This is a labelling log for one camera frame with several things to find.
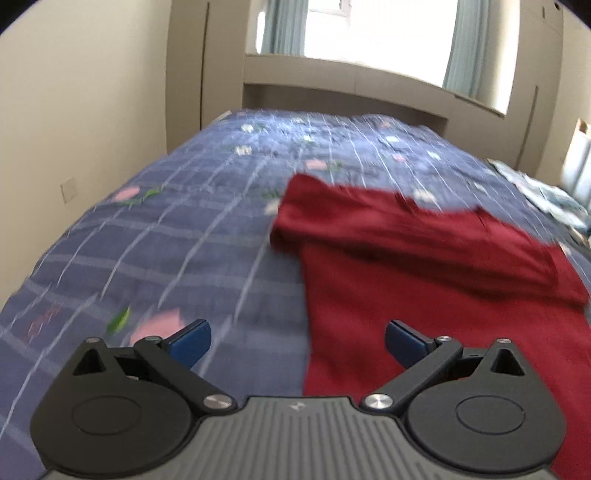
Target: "patterned blanket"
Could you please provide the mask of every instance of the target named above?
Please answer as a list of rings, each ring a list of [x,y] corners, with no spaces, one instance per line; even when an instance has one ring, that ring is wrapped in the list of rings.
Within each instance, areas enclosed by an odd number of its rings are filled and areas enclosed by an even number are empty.
[[[570,237],[485,163],[425,127],[379,115],[241,111],[211,125],[86,212],[0,314],[0,478],[43,472],[31,415],[88,336],[128,345],[201,317],[194,370],[236,398],[299,395],[309,354],[298,261],[268,247],[289,178],[399,190],[434,210],[482,205],[543,241]]]

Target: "wall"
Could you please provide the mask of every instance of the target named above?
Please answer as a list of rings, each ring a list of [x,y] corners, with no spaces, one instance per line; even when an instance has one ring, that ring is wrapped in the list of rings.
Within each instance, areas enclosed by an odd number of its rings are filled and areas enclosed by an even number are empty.
[[[165,153],[169,14],[170,0],[40,0],[0,35],[0,305],[88,207]]]
[[[591,122],[591,30],[564,9],[564,49],[554,117],[536,177],[559,184],[577,120]]]

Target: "bed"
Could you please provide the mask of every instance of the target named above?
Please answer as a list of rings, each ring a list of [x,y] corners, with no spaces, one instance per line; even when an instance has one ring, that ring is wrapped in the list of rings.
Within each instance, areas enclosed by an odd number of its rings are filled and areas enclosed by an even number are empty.
[[[86,337],[129,345],[159,312],[212,325],[194,370],[238,399],[300,395],[309,354],[295,257],[269,248],[288,179],[305,171],[334,184],[399,190],[419,205],[482,205],[546,242],[559,241],[589,289],[591,263],[564,227],[532,207],[486,163],[426,127],[354,118],[240,111],[215,122],[86,212],[39,259],[0,314],[0,478],[43,472],[31,415]]]

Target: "red cloth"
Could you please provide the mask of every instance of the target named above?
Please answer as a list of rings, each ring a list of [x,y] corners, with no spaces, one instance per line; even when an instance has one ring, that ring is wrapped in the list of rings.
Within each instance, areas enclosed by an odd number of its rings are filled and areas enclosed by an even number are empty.
[[[400,194],[330,187],[298,174],[271,232],[299,255],[310,318],[305,395],[359,398],[402,371],[384,346],[392,319],[466,346],[517,343],[567,419],[554,463],[591,479],[588,294],[558,245],[542,245],[482,208],[420,209]]]

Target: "curtain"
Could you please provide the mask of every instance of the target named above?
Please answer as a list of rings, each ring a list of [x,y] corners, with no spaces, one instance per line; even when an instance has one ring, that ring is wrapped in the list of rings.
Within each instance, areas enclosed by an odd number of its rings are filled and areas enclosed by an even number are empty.
[[[480,88],[491,0],[458,0],[456,28],[443,87],[475,97]]]
[[[269,0],[261,53],[303,55],[308,0]]]

